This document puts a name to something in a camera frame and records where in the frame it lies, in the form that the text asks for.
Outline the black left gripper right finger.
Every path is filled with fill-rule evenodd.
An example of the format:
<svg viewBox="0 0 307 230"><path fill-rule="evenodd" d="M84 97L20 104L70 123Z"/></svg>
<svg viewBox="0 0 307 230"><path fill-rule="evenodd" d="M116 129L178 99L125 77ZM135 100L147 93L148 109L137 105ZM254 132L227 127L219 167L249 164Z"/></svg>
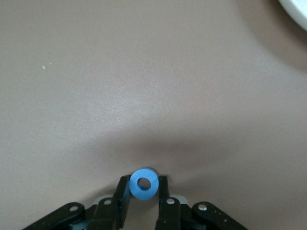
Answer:
<svg viewBox="0 0 307 230"><path fill-rule="evenodd" d="M159 213L155 230L248 230L210 202L190 207L185 197L169 192L168 178L159 176Z"/></svg>

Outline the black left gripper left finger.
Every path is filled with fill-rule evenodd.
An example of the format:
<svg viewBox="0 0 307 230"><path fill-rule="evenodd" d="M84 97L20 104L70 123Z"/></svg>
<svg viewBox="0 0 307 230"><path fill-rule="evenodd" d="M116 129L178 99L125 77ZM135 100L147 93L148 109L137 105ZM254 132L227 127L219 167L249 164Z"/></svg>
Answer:
<svg viewBox="0 0 307 230"><path fill-rule="evenodd" d="M97 198L88 209L67 203L23 230L120 230L130 202L129 182L129 175L122 176L113 195Z"/></svg>

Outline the blue letter o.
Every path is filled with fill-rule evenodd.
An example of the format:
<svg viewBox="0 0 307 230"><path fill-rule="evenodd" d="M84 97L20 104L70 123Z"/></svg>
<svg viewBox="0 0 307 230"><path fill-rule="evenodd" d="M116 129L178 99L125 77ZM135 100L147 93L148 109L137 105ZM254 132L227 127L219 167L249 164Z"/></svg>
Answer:
<svg viewBox="0 0 307 230"><path fill-rule="evenodd" d="M151 168L140 168L131 175L129 188L135 198L149 200L158 191L158 174Z"/></svg>

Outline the brown table cover mat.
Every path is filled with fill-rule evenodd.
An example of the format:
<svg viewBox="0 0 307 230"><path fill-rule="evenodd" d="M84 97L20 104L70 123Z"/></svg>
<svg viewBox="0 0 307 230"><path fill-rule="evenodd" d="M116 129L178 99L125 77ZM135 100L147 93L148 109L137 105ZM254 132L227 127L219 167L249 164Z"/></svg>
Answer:
<svg viewBox="0 0 307 230"><path fill-rule="evenodd" d="M0 0L0 230L141 167L307 230L307 32L278 0Z"/></svg>

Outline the beige plate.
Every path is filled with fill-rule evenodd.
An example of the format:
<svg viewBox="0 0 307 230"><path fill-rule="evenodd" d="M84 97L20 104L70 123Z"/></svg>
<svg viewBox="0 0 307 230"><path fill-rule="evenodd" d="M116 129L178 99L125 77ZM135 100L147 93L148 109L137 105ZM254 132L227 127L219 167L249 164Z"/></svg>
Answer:
<svg viewBox="0 0 307 230"><path fill-rule="evenodd" d="M278 0L290 17L307 31L307 0Z"/></svg>

